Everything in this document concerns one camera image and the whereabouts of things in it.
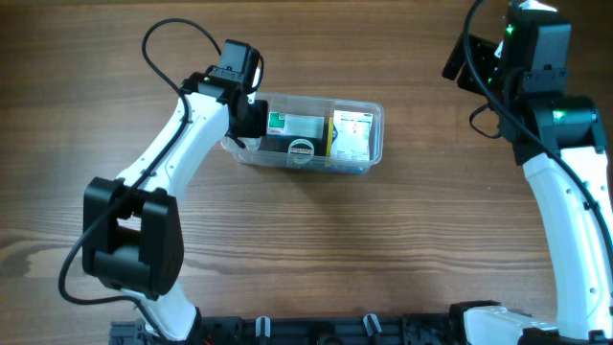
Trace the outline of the blue VapoDrops box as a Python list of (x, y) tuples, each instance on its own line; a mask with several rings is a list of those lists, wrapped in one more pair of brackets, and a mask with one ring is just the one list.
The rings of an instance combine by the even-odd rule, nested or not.
[(358, 162), (358, 161), (331, 158), (330, 157), (330, 147), (331, 147), (331, 142), (333, 138), (332, 133), (333, 133), (333, 116), (329, 119), (329, 132), (328, 132), (328, 142), (327, 142), (327, 148), (326, 148), (326, 157), (328, 157), (330, 161), (328, 162), (327, 166), (337, 172), (360, 173), (362, 170), (362, 167), (355, 166), (354, 163), (365, 163), (369, 161), (370, 159), (367, 161)]

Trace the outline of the white green medicine box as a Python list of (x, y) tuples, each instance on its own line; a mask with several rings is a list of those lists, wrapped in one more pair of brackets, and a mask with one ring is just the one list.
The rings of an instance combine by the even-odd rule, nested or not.
[(266, 134), (321, 139), (325, 125), (324, 117), (270, 112)]

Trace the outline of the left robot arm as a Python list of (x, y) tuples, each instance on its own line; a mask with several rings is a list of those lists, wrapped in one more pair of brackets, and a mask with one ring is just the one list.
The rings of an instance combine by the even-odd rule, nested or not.
[(219, 64), (184, 80), (173, 115), (141, 158), (85, 189), (83, 270), (135, 303), (156, 343), (197, 338), (199, 310), (177, 281), (184, 260), (178, 199), (222, 138), (244, 148), (264, 136), (268, 104), (254, 96), (262, 74), (257, 49), (226, 40)]

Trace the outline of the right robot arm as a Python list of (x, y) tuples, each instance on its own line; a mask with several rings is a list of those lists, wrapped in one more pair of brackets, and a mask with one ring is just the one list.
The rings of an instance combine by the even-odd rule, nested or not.
[(455, 304), (462, 344), (608, 344), (612, 340), (612, 206), (607, 139), (596, 104), (569, 96), (571, 24), (555, 8), (512, 1), (503, 39), (463, 28), (442, 71), (485, 98), (530, 184), (556, 283), (556, 318), (541, 321), (497, 302)]

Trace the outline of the green Zam-Buk ointment box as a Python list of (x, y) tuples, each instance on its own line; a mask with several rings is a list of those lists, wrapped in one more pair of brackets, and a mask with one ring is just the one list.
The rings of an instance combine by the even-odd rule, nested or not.
[(287, 154), (289, 163), (303, 165), (314, 157), (315, 145), (308, 139), (295, 139), (288, 145)]

